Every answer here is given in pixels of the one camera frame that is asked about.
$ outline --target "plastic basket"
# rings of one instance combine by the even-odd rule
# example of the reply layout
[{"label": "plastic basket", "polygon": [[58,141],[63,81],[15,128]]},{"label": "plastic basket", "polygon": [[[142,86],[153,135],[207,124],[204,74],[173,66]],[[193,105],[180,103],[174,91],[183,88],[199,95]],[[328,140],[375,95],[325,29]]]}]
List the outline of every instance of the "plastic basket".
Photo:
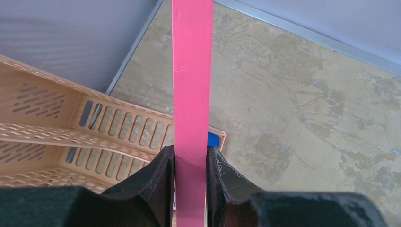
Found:
[{"label": "plastic basket", "polygon": [[[1,55],[0,75],[0,186],[101,193],[173,144],[172,116]],[[221,149],[226,134],[209,131]]]}]

